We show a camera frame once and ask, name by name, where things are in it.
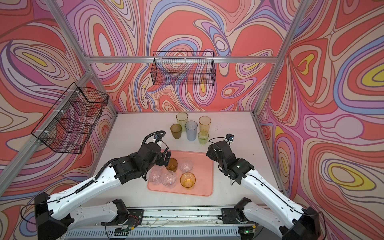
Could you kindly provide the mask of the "green short cup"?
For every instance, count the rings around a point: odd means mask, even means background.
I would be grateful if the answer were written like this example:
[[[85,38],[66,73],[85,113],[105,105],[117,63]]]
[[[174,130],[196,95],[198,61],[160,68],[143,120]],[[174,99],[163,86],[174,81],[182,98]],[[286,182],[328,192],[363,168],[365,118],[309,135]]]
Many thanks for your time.
[[[198,133],[199,143],[205,145],[209,140],[209,133],[206,131],[200,131]]]

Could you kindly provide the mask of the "clear short glass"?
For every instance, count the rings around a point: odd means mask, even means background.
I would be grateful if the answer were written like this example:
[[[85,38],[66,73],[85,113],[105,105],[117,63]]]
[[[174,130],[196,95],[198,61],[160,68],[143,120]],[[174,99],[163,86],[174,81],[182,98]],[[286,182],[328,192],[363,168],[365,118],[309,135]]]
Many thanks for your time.
[[[172,189],[177,185],[177,175],[173,171],[165,171],[162,174],[162,184],[169,188]]]
[[[191,160],[183,160],[179,165],[179,169],[183,173],[191,172],[194,167],[194,163]]]
[[[162,181],[162,167],[154,165],[148,171],[146,179],[153,185],[159,185]]]

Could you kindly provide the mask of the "olive brown short cup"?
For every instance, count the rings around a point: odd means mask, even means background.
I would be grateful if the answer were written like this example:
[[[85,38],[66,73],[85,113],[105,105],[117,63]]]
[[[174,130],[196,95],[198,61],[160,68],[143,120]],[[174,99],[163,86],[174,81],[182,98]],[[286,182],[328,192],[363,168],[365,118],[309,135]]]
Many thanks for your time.
[[[171,133],[172,133],[172,136],[178,140],[181,138],[181,135],[182,135],[182,126],[180,124],[173,124],[171,125],[170,127],[170,130],[171,130]]]

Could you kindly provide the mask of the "amber cup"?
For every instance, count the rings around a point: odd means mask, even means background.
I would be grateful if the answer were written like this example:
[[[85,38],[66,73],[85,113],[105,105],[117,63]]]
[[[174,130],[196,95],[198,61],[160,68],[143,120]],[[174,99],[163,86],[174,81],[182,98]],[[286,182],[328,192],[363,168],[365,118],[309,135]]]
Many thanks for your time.
[[[186,172],[180,177],[181,185],[186,189],[191,189],[196,183],[196,177],[193,173]]]

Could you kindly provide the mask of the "tall yellow-green cup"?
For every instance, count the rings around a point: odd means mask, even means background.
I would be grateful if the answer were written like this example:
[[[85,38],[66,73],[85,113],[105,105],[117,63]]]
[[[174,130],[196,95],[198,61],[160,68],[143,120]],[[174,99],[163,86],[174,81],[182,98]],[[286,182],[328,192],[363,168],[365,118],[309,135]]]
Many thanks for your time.
[[[176,115],[177,123],[182,127],[183,132],[186,131],[185,124],[188,121],[188,117],[189,117],[188,114],[185,112],[179,112]]]

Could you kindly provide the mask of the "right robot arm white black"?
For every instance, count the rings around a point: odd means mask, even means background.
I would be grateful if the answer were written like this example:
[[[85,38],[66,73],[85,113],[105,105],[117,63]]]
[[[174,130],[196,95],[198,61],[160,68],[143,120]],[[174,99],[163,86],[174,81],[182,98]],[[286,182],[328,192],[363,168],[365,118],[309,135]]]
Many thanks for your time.
[[[269,207],[265,210],[250,199],[242,198],[235,205],[240,223],[257,223],[283,240],[317,240],[321,236],[319,212],[302,207],[273,187],[252,164],[236,157],[229,140],[211,143],[206,155],[219,164],[220,172],[231,183],[246,188]]]

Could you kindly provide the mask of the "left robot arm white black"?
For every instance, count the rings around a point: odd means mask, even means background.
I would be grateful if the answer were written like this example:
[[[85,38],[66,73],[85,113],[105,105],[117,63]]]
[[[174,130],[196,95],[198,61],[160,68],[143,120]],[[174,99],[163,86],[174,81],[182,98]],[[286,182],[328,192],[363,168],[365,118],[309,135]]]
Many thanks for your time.
[[[100,223],[103,226],[125,225],[140,220],[131,215],[122,200],[84,208],[83,204],[101,193],[135,179],[146,179],[150,169],[168,164],[171,152],[162,150],[165,131],[147,135],[140,149],[128,156],[114,158],[105,163],[89,179],[57,194],[38,194],[34,199],[35,219],[39,240],[57,240],[67,231],[80,226]]]

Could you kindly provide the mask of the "pink plastic tray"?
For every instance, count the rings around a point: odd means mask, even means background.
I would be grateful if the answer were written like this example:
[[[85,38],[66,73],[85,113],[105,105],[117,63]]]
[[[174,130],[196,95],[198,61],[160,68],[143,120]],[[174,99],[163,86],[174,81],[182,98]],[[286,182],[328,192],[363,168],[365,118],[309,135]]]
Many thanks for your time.
[[[147,187],[150,191],[202,197],[209,197],[213,193],[213,162],[204,153],[172,150],[171,157],[178,161],[175,184],[169,188],[162,183],[159,185],[148,183]],[[195,184],[190,188],[183,187],[180,182],[181,175],[184,173],[180,166],[185,162],[193,164],[191,172],[196,177]]]

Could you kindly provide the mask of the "tall orange cup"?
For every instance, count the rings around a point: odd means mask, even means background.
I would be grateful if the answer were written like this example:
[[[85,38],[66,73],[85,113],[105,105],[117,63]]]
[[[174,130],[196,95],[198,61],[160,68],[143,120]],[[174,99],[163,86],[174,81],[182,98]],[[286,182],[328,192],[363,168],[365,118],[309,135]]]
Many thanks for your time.
[[[200,132],[209,132],[212,120],[208,116],[202,116],[199,118]]]

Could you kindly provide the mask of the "tall blue cup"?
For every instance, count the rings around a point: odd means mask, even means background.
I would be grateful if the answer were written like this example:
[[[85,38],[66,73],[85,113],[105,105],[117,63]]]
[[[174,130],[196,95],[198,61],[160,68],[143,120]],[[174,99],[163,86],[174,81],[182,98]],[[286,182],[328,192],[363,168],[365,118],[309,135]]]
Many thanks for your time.
[[[187,121],[185,124],[187,139],[189,141],[194,141],[197,137],[197,128],[198,123],[195,121]]]

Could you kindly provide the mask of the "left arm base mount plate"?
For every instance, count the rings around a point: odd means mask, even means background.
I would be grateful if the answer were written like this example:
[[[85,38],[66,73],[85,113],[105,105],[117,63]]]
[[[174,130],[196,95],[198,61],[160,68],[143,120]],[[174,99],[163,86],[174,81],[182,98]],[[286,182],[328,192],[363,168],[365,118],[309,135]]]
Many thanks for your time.
[[[142,224],[143,216],[143,209],[130,209],[127,213],[118,213],[112,221],[102,222],[101,225],[137,227]]]

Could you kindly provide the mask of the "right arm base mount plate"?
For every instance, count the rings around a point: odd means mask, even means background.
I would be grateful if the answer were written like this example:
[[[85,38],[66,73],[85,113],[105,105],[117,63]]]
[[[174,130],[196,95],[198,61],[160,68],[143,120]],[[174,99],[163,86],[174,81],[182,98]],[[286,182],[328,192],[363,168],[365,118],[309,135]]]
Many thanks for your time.
[[[244,214],[235,208],[222,208],[218,219],[223,224],[246,224],[248,222]]]

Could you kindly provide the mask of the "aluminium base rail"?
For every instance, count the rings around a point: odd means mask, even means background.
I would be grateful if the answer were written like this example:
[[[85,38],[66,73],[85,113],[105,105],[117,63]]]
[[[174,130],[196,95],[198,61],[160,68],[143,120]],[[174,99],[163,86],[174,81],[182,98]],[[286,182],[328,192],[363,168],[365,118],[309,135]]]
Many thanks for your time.
[[[140,226],[152,224],[201,224],[201,225],[221,225],[218,219],[222,208],[235,208],[241,211],[247,218],[246,224],[227,224],[227,225],[247,225],[252,223],[260,224],[264,227],[291,227],[299,218],[289,216],[287,221],[282,217],[254,203],[248,203],[243,208],[240,206],[205,206],[205,207],[179,207],[179,208],[144,208],[143,221]],[[118,213],[127,213],[132,208],[123,207],[122,204],[107,203],[94,207],[79,207],[70,213],[70,217],[75,219],[70,229],[88,225],[100,225],[102,222],[112,221]]]

